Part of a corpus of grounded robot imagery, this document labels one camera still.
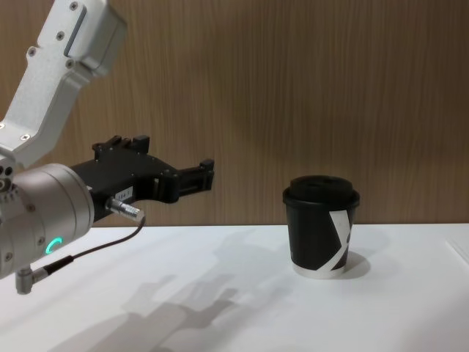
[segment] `table surface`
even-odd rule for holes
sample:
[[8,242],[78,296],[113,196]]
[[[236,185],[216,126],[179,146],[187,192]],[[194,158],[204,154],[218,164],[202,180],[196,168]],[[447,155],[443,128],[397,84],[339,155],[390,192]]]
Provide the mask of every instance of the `table surface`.
[[[129,233],[93,229],[38,264]],[[17,296],[0,281],[1,351],[469,351],[469,225],[364,225],[339,279],[298,276],[287,228],[146,228]]]

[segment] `wood grain panel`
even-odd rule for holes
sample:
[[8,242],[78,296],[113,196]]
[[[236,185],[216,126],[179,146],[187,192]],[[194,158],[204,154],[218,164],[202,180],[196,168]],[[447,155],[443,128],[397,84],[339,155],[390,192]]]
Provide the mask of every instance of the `wood grain panel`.
[[[0,0],[0,114],[51,4]],[[283,188],[307,174],[350,179],[358,222],[469,221],[465,0],[113,4],[125,47],[43,163],[141,133],[177,167],[214,158],[213,191],[144,204],[151,224],[281,223]]]

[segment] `black lid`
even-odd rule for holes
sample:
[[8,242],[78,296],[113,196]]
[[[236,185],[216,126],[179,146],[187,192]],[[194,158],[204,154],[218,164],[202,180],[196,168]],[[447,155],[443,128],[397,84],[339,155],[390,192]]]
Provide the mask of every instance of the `black lid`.
[[359,201],[352,183],[340,177],[299,177],[284,191],[284,202],[293,206],[321,205],[338,210],[358,206]]

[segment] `black cable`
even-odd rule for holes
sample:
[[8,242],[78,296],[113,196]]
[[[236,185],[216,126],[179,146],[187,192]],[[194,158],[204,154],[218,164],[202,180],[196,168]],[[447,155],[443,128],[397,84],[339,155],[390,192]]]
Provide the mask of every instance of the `black cable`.
[[44,269],[47,271],[48,275],[51,275],[51,274],[55,273],[56,271],[64,268],[65,266],[69,265],[75,259],[83,257],[84,255],[91,254],[93,252],[100,251],[101,249],[108,248],[110,246],[114,246],[116,244],[128,241],[128,240],[130,240],[130,239],[132,239],[132,238],[134,238],[135,236],[138,235],[138,233],[141,231],[141,229],[144,228],[145,222],[146,222],[146,218],[144,217],[140,221],[140,225],[137,227],[137,229],[135,231],[133,231],[129,236],[121,238],[120,240],[116,240],[116,241],[112,241],[112,242],[109,242],[109,243],[102,244],[101,246],[96,246],[94,248],[87,249],[86,251],[84,251],[82,253],[78,253],[77,255],[69,255],[69,256],[64,257],[62,259],[59,259],[56,262],[53,262],[49,265],[45,265]]

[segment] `robotic arm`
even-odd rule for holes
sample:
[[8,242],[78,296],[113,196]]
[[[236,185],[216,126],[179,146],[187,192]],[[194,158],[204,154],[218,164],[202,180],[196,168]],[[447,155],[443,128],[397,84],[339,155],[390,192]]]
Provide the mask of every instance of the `robotic arm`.
[[0,279],[16,273],[17,291],[70,262],[32,271],[30,264],[88,233],[117,213],[143,224],[131,203],[210,190],[214,162],[177,170],[148,155],[149,137],[115,136],[93,145],[95,157],[66,167],[51,164],[16,175],[50,152],[80,89],[110,70],[126,32],[106,0],[56,0],[28,67],[0,122]]

